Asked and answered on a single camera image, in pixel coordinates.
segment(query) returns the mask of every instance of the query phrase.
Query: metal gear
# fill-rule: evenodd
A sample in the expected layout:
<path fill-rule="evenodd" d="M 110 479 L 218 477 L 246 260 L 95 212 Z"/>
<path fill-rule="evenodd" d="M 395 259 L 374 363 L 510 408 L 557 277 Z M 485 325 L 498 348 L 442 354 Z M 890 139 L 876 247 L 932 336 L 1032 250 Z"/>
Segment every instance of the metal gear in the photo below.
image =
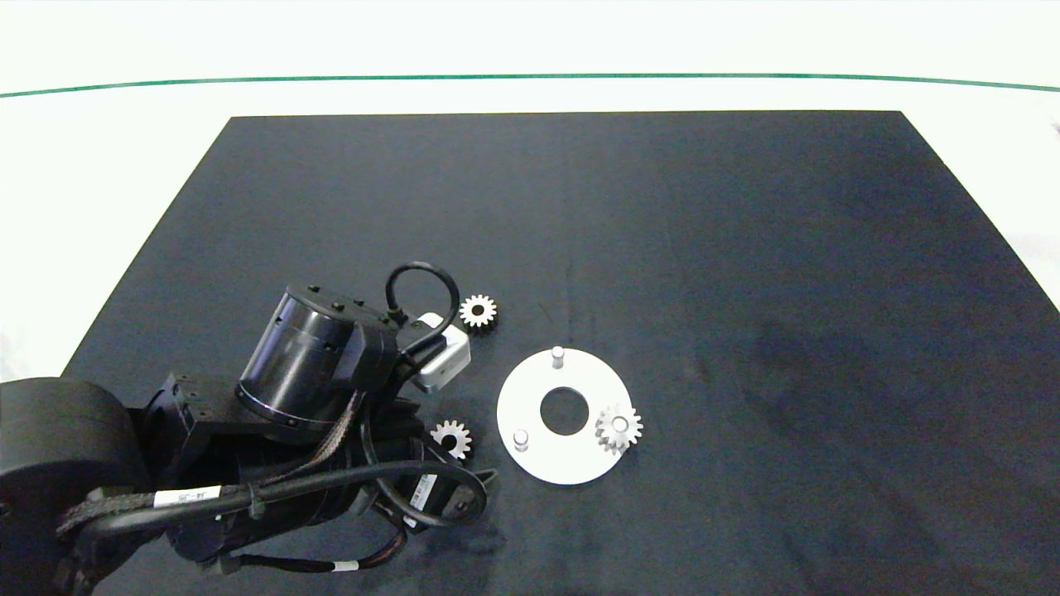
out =
<path fill-rule="evenodd" d="M 637 408 L 626 409 L 615 404 L 607 406 L 600 413 L 600 416 L 597 417 L 596 427 L 597 438 L 603 449 L 622 455 L 632 443 L 637 442 L 643 425 L 640 424 L 640 415 L 637 414 Z"/>
<path fill-rule="evenodd" d="M 453 449 L 449 450 L 449 455 L 457 459 L 467 457 L 467 452 L 471 451 L 471 432 L 467 431 L 462 422 L 446 420 L 436 425 L 435 430 L 430 432 L 430 438 L 435 439 L 435 442 L 438 444 L 442 444 L 445 437 L 453 437 L 457 441 L 453 445 Z"/>
<path fill-rule="evenodd" d="M 471 296 L 460 304 L 460 320 L 469 333 L 489 333 L 496 327 L 497 303 L 482 294 Z"/>

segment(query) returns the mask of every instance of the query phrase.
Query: black tabletop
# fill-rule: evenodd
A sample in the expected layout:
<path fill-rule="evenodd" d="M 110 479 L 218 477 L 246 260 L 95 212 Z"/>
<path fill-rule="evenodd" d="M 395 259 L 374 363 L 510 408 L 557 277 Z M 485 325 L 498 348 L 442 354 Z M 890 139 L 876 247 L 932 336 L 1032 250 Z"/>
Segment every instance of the black tabletop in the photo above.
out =
<path fill-rule="evenodd" d="M 171 369 L 237 378 L 293 280 L 384 306 L 431 261 L 502 325 L 441 393 L 482 522 L 395 561 L 199 575 L 161 541 L 99 594 L 1060 592 L 1060 316 L 897 112 L 232 119 L 66 373 L 142 405 Z M 413 310 L 440 310 L 426 276 Z M 508 372 L 606 361 L 644 436 L 579 487 L 501 445 Z M 352 559 L 348 515 L 252 550 Z"/>

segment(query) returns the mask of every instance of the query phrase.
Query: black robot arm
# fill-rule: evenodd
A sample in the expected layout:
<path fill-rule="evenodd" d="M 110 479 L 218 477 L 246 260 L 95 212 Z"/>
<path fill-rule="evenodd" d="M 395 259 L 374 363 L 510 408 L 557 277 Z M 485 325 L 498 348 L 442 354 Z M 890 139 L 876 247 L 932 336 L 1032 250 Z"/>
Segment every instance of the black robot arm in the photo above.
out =
<path fill-rule="evenodd" d="M 448 290 L 440 325 L 424 322 L 437 315 L 410 320 L 398 304 L 394 282 L 410 269 L 431 273 Z M 223 573 L 245 565 L 318 573 L 376 566 L 409 533 L 472 523 L 484 509 L 490 475 L 465 470 L 434 443 L 419 406 L 398 397 L 409 380 L 437 389 L 452 378 L 424 380 L 421 370 L 454 357 L 448 341 L 462 334 L 449 328 L 456 283 L 412 262 L 390 275 L 386 296 L 383 313 L 314 284 L 290 285 L 237 382 L 172 373 L 143 409 L 125 413 L 83 382 L 0 385 L 0 506 L 12 507 L 19 498 L 7 495 L 19 490 L 46 496 L 5 521 L 5 533 L 14 527 L 36 543 L 21 554 L 29 559 L 19 574 L 8 573 L 7 561 L 19 554 L 0 551 L 0 593 L 89 594 L 163 533 L 180 556 Z M 19 430 L 13 411 L 22 417 Z M 63 431 L 87 444 L 49 438 Z M 28 450 L 29 441 L 45 448 Z M 59 470 L 66 478 L 54 476 Z M 393 539 L 352 561 L 233 555 L 351 508 L 382 514 Z"/>

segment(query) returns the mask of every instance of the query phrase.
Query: small gear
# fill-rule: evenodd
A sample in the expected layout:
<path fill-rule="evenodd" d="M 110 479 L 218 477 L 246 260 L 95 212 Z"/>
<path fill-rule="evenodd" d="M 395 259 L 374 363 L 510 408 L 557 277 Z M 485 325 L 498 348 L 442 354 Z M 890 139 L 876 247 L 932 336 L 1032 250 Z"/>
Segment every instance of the small gear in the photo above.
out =
<path fill-rule="evenodd" d="M 464 427 L 463 423 L 446 420 L 436 425 L 435 430 L 430 432 L 430 438 L 440 445 L 443 444 L 442 441 L 445 440 L 445 437 L 453 437 L 457 441 L 449 450 L 449 455 L 457 459 L 466 458 L 467 452 L 471 451 L 471 432 Z"/>
<path fill-rule="evenodd" d="M 489 333 L 497 326 L 497 303 L 482 294 L 471 296 L 460 304 L 460 320 L 469 333 Z"/>
<path fill-rule="evenodd" d="M 600 413 L 596 427 L 600 444 L 605 450 L 621 455 L 630 449 L 630 444 L 637 442 L 643 425 L 640 424 L 640 415 L 636 408 L 626 410 L 616 404 Z"/>

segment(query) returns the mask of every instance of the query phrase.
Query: black cylindrical motor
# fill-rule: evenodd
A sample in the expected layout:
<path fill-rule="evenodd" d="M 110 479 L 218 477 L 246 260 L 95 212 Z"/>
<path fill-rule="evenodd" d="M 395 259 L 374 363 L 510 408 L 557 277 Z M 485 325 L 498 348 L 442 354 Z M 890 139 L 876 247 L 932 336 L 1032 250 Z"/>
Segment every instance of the black cylindrical motor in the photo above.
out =
<path fill-rule="evenodd" d="M 322 432 L 353 390 L 383 387 L 398 357 L 387 317 L 317 285 L 287 287 L 236 395 L 289 427 Z"/>
<path fill-rule="evenodd" d="M 149 487 L 118 399 L 70 379 L 0 383 L 0 593 L 55 593 L 52 577 L 68 550 L 56 521 L 98 487 Z M 112 547 L 108 564 L 137 546 Z"/>

